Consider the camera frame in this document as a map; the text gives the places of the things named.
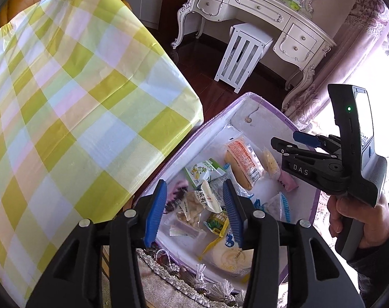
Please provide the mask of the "person's right hand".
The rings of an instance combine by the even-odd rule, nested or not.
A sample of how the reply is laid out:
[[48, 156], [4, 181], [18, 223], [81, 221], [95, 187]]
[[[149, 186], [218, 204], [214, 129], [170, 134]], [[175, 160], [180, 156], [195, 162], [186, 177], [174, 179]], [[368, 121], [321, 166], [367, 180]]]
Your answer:
[[389, 204], [382, 193], [375, 207], [357, 199], [330, 195], [327, 203], [329, 211], [329, 232], [338, 237], [343, 231], [343, 217], [352, 218], [364, 224], [364, 233], [359, 248], [377, 247], [389, 239]]

